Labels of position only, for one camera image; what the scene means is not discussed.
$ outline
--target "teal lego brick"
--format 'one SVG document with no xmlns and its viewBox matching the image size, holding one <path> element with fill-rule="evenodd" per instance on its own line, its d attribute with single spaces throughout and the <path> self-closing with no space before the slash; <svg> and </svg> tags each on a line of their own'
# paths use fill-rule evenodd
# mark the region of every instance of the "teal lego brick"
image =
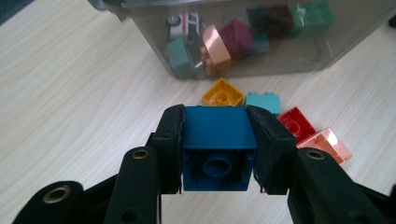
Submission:
<svg viewBox="0 0 396 224">
<path fill-rule="evenodd" d="M 270 41 L 268 35 L 254 35 L 253 36 L 254 53 L 269 53 L 270 52 Z"/>
<path fill-rule="evenodd" d="M 275 116 L 280 114 L 280 98 L 273 92 L 258 94 L 253 91 L 247 94 L 245 99 L 246 105 L 255 105 L 270 111 Z"/>
<path fill-rule="evenodd" d="M 319 35 L 325 33 L 334 22 L 328 1 L 308 2 L 290 7 L 293 17 L 291 35 Z"/>
<path fill-rule="evenodd" d="M 177 77 L 196 76 L 193 58 L 181 37 L 166 44 L 165 57 L 168 59 L 169 67 Z"/>
</svg>

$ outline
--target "yellow lego brick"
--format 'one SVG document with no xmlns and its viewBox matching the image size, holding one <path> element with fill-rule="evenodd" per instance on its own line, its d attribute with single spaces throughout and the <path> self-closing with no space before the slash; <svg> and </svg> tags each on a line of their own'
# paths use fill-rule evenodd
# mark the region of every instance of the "yellow lego brick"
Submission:
<svg viewBox="0 0 396 224">
<path fill-rule="evenodd" d="M 245 95 L 231 85 L 224 78 L 219 81 L 202 97 L 206 105 L 224 106 L 241 105 Z"/>
</svg>

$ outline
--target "light blue lego brick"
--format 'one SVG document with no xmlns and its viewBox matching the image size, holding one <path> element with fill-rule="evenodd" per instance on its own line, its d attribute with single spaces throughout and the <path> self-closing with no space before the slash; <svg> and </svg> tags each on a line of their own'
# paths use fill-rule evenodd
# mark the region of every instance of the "light blue lego brick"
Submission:
<svg viewBox="0 0 396 224">
<path fill-rule="evenodd" d="M 182 129 L 184 190 L 248 189 L 258 145 L 242 106 L 187 106 Z"/>
<path fill-rule="evenodd" d="M 264 108 L 276 116 L 280 114 L 279 95 L 270 91 L 265 94 L 258 94 L 255 91 L 248 93 L 245 99 L 245 104 Z"/>
</svg>

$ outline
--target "transparent plastic bin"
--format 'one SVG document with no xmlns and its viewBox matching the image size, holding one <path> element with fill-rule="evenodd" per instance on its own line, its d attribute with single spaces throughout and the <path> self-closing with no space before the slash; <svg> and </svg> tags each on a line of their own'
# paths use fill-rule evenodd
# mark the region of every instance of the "transparent plastic bin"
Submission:
<svg viewBox="0 0 396 224">
<path fill-rule="evenodd" d="M 320 70 L 396 13 L 395 0 L 103 0 L 101 4 L 121 21 L 132 18 L 163 65 L 179 78 Z"/>
</svg>

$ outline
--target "wooden table surface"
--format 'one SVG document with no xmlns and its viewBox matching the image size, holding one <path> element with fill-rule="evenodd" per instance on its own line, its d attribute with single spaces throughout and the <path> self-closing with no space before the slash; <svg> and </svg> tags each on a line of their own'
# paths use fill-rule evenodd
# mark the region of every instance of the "wooden table surface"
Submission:
<svg viewBox="0 0 396 224">
<path fill-rule="evenodd" d="M 230 77 L 244 93 L 273 91 L 331 127 L 353 154 L 351 178 L 389 194 L 396 183 L 396 29 L 386 24 L 330 68 Z M 86 1 L 41 0 L 0 26 L 0 222 L 41 188 L 89 188 L 143 146 L 165 108 L 200 105 L 213 79 L 170 76 L 134 23 Z M 163 223 L 291 223 L 286 196 L 183 192 L 163 196 Z"/>
</svg>

